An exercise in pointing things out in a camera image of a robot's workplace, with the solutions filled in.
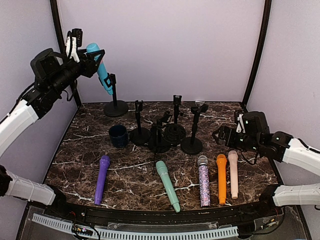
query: silver microphone head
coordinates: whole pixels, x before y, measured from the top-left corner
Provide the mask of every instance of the silver microphone head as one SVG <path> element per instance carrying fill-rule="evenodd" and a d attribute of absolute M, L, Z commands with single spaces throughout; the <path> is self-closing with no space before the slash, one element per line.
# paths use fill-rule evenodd
<path fill-rule="evenodd" d="M 198 167 L 201 165 L 208 165 L 208 158 L 204 155 L 198 157 Z"/>

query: mint green microphone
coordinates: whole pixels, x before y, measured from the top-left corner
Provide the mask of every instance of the mint green microphone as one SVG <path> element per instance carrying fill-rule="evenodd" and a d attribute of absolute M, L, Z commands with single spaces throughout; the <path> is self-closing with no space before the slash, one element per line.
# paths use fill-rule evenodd
<path fill-rule="evenodd" d="M 175 192 L 174 186 L 172 185 L 172 182 L 170 180 L 170 177 L 168 174 L 168 168 L 166 164 L 163 161 L 157 161 L 155 166 L 156 166 L 156 171 L 158 172 L 162 180 L 165 191 L 169 197 L 171 205 L 173 206 L 174 210 L 177 213 L 179 213 L 180 212 L 179 200 Z"/>

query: ventilated plastic strip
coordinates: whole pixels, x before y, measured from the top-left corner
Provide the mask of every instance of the ventilated plastic strip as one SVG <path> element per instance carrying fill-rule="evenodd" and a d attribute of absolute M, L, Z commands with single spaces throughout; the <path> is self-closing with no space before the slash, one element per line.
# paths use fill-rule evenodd
<path fill-rule="evenodd" d="M 36 213 L 33 214 L 32 221 L 64 233 L 72 234 L 72 223 L 69 221 L 56 220 Z M 239 235 L 238 227 L 236 226 L 207 231 L 178 233 L 127 232 L 107 230 L 98 227 L 95 229 L 99 232 L 101 240 L 214 240 L 236 237 Z M 90 239 L 98 239 L 95 231 Z"/>

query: marble table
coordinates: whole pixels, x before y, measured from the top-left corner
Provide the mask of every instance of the marble table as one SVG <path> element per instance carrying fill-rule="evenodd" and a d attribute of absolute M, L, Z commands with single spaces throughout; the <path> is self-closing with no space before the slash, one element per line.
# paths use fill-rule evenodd
<path fill-rule="evenodd" d="M 168 196 L 157 173 L 155 161 L 165 161 L 171 181 L 180 201 L 181 210 L 200 209 L 200 190 L 197 159 L 206 155 L 209 159 L 211 208 L 223 207 L 218 200 L 218 154 L 228 155 L 230 149 L 217 145 L 211 134 L 222 125 L 236 127 L 234 111 L 241 110 L 237 102 L 207 102 L 209 109 L 202 114 L 198 124 L 197 138 L 203 143 L 198 155 L 187 155 L 179 146 L 155 157 L 148 148 L 137 147 L 131 142 L 123 149 L 114 148 L 108 130 L 123 124 L 128 130 L 137 127 L 134 103 L 129 103 L 129 112 L 118 118 L 103 113 L 103 103 L 83 104 L 71 122 L 48 170 L 45 183 L 63 191 L 67 201 L 84 206 L 95 206 L 94 195 L 99 173 L 99 160 L 108 155 L 111 164 L 107 172 L 102 208 L 138 211 L 173 211 Z M 194 102 L 183 102 L 184 112 L 178 123 L 191 135 Z M 145 102 L 141 112 L 141 124 L 150 128 L 157 116 L 165 111 L 173 114 L 172 102 Z M 254 154 L 245 153 L 252 158 Z M 276 184 L 277 178 L 265 157 L 256 165 L 247 164 L 241 157 L 238 161 L 238 199 L 231 199 L 229 165 L 227 165 L 227 205 L 235 206 L 257 202 L 264 188 Z"/>

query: cable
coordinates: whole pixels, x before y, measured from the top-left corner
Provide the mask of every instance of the cable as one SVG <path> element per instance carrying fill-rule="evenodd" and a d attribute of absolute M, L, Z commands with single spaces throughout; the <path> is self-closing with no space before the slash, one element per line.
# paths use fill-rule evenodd
<path fill-rule="evenodd" d="M 241 151 L 241 156 L 242 156 L 243 160 L 245 160 L 248 164 L 250 164 L 250 165 L 252 165 L 252 166 L 257 163 L 258 155 L 259 155 L 259 154 L 256 153 L 256 155 L 255 155 L 255 157 L 254 157 L 254 161 L 253 161 L 253 163 L 252 163 L 252 162 L 250 162 L 248 159 L 246 159 L 246 157 L 245 157 L 244 154 L 243 154 L 243 151 Z"/>
<path fill-rule="evenodd" d="M 278 225 L 277 225 L 274 229 L 272 229 L 271 231 L 268 231 L 268 232 L 259 232 L 259 231 L 265 229 L 264 227 L 267 226 L 267 225 L 269 225 L 269 224 L 271 223 L 271 222 L 267 222 L 267 223 L 263 224 L 263 225 L 261 226 L 261 228 L 255 230 L 255 231 L 252 231 L 252 232 L 239 232 L 239 235 L 240 235 L 240 236 L 241 236 L 241 235 L 242 235 L 242 236 L 246 236 L 246 235 L 267 235 L 267 234 L 271 234 L 271 233 L 273 233 L 274 231 L 276 231 L 276 230 L 282 225 L 282 223 L 283 223 L 284 220 L 285 220 L 285 217 L 286 217 L 286 207 L 283 208 L 283 216 L 282 216 L 281 220 L 279 221 Z"/>
<path fill-rule="evenodd" d="M 75 85 L 75 87 L 77 87 L 77 85 L 78 85 L 78 80 L 77 80 L 77 79 L 74 80 L 74 85 Z M 69 93 L 68 93 L 68 91 L 67 91 L 67 90 L 62 90 L 62 91 L 66 93 L 66 101 L 67 101 L 67 102 L 70 102 L 70 101 L 72 100 L 72 98 L 74 97 L 74 94 L 76 93 L 75 91 L 73 91 L 73 92 L 72 92 L 72 95 L 71 95 L 70 98 L 69 98 Z"/>
<path fill-rule="evenodd" d="M 60 213 L 56 212 L 55 210 L 53 210 L 53 209 L 51 209 L 51 208 L 49 208 L 49 210 L 52 211 L 52 212 L 54 212 L 54 213 L 57 214 L 58 216 L 60 216 L 60 218 L 65 219 L 65 216 L 62 216 Z M 100 233 L 99 233 L 99 232 L 97 231 L 97 229 L 95 229 L 93 226 L 90 226 L 90 225 L 88 225 L 87 223 L 85 223 L 85 222 L 83 222 L 83 221 L 79 221 L 79 220 L 77 220 L 77 219 L 71 220 L 71 222 L 72 222 L 73 225 L 75 224 L 74 222 L 76 222 L 76 223 L 79 223 L 79 224 L 81 224 L 81 225 L 83 225 L 83 226 L 85 226 L 85 227 L 88 227 L 88 228 L 93 229 L 93 230 L 95 231 L 95 233 L 97 234 L 97 236 L 98 236 L 98 240 L 101 240 Z"/>
<path fill-rule="evenodd" d="M 33 82 L 32 84 L 30 84 L 29 86 L 26 87 L 25 90 L 23 90 L 23 92 L 20 94 L 20 96 L 17 98 L 17 100 L 15 101 L 15 105 L 13 106 L 13 108 L 10 110 L 10 112 L 0 121 L 0 124 L 2 124 L 4 122 L 4 120 L 7 119 L 7 117 L 10 116 L 10 114 L 12 114 L 12 112 L 15 110 L 16 106 L 19 104 L 19 102 L 21 101 L 22 97 L 25 95 L 25 93 L 33 86 L 35 85 L 35 83 Z"/>

